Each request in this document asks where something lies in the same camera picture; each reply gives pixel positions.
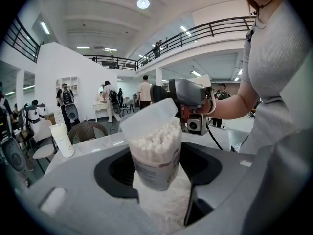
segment necklace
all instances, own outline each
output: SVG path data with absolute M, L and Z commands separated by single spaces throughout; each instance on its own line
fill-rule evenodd
M 269 1 L 267 4 L 264 5 L 260 5 L 259 8 L 263 9 L 265 6 L 268 6 L 271 2 L 273 2 L 274 0 Z

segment column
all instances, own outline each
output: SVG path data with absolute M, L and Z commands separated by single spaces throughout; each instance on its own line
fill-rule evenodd
M 156 68 L 156 85 L 162 86 L 162 68 Z
M 16 103 L 18 109 L 24 107 L 24 70 L 19 70 L 16 75 Z

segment ceiling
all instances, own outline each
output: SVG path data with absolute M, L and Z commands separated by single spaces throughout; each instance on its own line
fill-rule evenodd
M 195 78 L 192 71 L 202 75 L 208 74 L 212 82 L 234 82 L 239 77 L 238 72 L 242 67 L 242 51 L 220 55 L 204 54 L 196 58 L 185 59 L 176 62 L 162 70 L 162 78 L 165 80 L 178 78 Z M 149 80 L 155 82 L 155 70 L 146 73 Z
M 147 9 L 139 9 L 138 0 L 63 0 L 70 47 L 80 54 L 102 54 L 101 47 L 114 48 L 115 56 L 124 56 L 127 46 L 136 33 L 142 30 L 143 25 L 158 10 L 166 9 L 172 0 L 148 0 Z M 190 22 L 191 15 L 181 20 L 185 27 L 193 26 Z M 133 55 L 138 59 L 138 53 L 151 50 L 152 43 L 159 38 L 165 39 L 179 32 L 179 23 L 170 25 L 168 30 L 163 30 L 158 36 L 152 37 L 146 47 Z M 90 49 L 79 49 L 77 46 L 89 46 Z
M 16 76 L 18 69 L 14 66 L 0 61 L 0 81 L 2 82 L 4 94 L 16 90 Z M 35 75 L 25 71 L 24 87 L 35 84 Z

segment woman's arm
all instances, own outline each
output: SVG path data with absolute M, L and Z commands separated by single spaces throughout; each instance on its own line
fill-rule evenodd
M 237 95 L 216 100 L 216 108 L 209 116 L 218 119 L 241 118 L 250 112 L 258 98 L 251 84 L 242 80 Z

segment gray t-shirt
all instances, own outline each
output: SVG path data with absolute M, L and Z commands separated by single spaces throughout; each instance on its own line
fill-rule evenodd
M 251 133 L 241 153 L 256 154 L 296 131 L 291 115 L 279 93 L 292 79 L 311 47 L 301 19 L 284 0 L 267 24 L 255 22 L 251 42 L 243 55 L 242 80 L 251 83 L 263 102 L 257 107 Z

